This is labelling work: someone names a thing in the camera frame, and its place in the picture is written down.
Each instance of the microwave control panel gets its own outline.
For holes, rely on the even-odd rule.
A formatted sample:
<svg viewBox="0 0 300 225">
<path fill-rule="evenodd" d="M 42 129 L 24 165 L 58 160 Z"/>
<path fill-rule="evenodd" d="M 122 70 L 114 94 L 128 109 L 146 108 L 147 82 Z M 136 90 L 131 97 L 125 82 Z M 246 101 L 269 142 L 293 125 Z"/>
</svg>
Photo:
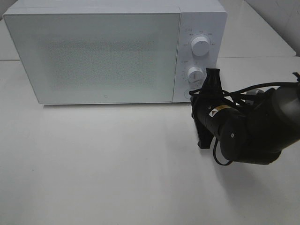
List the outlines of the microwave control panel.
<svg viewBox="0 0 300 225">
<path fill-rule="evenodd" d="M 173 102 L 189 102 L 206 68 L 216 66 L 226 18 L 226 12 L 181 13 Z"/>
</svg>

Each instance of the white knob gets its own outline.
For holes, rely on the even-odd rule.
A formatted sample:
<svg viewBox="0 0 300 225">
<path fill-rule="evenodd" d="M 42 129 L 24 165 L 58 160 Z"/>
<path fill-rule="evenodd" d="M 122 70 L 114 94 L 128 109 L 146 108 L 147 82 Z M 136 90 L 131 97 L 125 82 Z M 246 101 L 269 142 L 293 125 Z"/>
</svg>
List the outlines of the white knob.
<svg viewBox="0 0 300 225">
<path fill-rule="evenodd" d="M 194 55 L 203 56 L 210 50 L 210 40 L 204 36 L 195 37 L 191 47 Z"/>
<path fill-rule="evenodd" d="M 199 67 L 192 67 L 187 71 L 187 79 L 191 83 L 203 80 L 203 71 Z"/>
</svg>

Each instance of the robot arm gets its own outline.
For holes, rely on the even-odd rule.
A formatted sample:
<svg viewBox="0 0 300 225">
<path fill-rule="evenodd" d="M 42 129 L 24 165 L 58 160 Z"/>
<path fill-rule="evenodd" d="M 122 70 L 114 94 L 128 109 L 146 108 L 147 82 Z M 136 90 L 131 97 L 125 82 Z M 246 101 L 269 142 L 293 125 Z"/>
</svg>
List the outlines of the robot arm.
<svg viewBox="0 0 300 225">
<path fill-rule="evenodd" d="M 190 92 L 192 117 L 201 149 L 209 149 L 216 137 L 216 161 L 218 141 L 229 160 L 225 165 L 232 161 L 267 165 L 279 157 L 282 149 L 300 139 L 299 82 L 267 83 L 229 93 L 222 90 L 219 69 L 206 71 L 202 88 Z M 267 86 L 280 87 L 265 93 L 255 90 Z"/>
</svg>

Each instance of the white wall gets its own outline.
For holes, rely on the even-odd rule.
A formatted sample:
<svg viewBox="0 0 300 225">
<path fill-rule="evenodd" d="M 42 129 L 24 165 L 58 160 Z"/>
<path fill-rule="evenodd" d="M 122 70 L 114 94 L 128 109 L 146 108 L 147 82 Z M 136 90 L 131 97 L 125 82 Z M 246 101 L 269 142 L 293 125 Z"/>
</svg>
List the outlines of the white wall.
<svg viewBox="0 0 300 225">
<path fill-rule="evenodd" d="M 300 56 L 300 0 L 246 0 Z"/>
<path fill-rule="evenodd" d="M 0 20 L 2 19 L 3 13 L 10 7 L 12 4 L 14 4 L 16 0 L 0 0 Z"/>
</svg>

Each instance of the yellow label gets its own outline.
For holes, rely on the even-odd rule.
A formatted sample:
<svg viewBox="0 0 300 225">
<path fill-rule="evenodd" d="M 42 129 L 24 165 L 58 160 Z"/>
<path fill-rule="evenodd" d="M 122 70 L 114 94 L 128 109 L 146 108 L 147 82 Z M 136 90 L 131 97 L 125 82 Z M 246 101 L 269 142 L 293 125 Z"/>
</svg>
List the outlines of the yellow label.
<svg viewBox="0 0 300 225">
<path fill-rule="evenodd" d="M 216 108 L 214 108 L 213 110 L 211 110 L 210 116 L 214 117 L 219 111 L 221 111 L 222 109 L 227 109 L 227 108 L 231 108 L 231 107 L 228 105 L 219 105 Z"/>
</svg>

